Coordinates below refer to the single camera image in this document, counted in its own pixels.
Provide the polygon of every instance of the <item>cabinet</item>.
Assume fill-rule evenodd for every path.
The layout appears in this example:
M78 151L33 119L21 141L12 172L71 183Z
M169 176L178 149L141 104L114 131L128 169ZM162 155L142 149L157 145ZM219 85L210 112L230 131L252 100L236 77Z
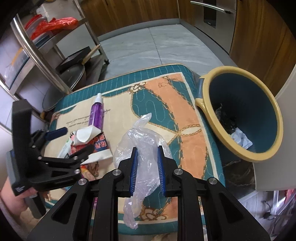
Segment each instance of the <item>cabinet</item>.
M137 23L179 18L177 0L84 0L81 6L97 36Z
M230 58L276 95L296 63L296 40L266 0L237 1Z

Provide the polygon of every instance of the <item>oven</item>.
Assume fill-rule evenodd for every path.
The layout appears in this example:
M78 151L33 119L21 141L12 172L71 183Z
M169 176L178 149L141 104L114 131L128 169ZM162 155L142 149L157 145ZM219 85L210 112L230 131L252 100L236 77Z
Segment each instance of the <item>oven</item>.
M234 33L236 0L196 0L190 3L195 8L195 27L229 53Z

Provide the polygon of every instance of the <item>red plastic bag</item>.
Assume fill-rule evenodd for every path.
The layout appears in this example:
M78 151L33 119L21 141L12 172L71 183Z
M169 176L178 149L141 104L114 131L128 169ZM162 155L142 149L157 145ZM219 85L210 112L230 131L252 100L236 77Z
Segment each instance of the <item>red plastic bag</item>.
M38 24L36 30L31 36L31 39L37 38L39 35L47 32L47 31L53 31L54 34L57 34L62 29L75 29L78 27L78 20L73 17L68 18L61 18L61 19L55 19L53 18L50 22L42 21Z

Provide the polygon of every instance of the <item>wooden handle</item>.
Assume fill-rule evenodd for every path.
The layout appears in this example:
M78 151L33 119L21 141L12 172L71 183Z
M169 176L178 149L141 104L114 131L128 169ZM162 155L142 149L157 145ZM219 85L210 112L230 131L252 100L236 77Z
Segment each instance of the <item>wooden handle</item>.
M88 54L87 56L84 57L84 59L82 60L82 64L85 65L85 63L93 56L94 52L96 52L99 48L101 47L101 45L97 45L95 46Z

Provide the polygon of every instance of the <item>human hand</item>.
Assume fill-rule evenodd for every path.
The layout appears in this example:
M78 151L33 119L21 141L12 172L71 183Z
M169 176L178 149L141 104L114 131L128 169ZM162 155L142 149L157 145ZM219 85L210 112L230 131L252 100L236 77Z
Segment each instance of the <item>human hand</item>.
M7 178L4 183L3 189L0 192L0 197L10 214L12 214L15 218L19 218L21 212L25 211L28 208L24 198L36 193L37 191L34 188L29 188L22 194L15 196L11 189L9 178Z

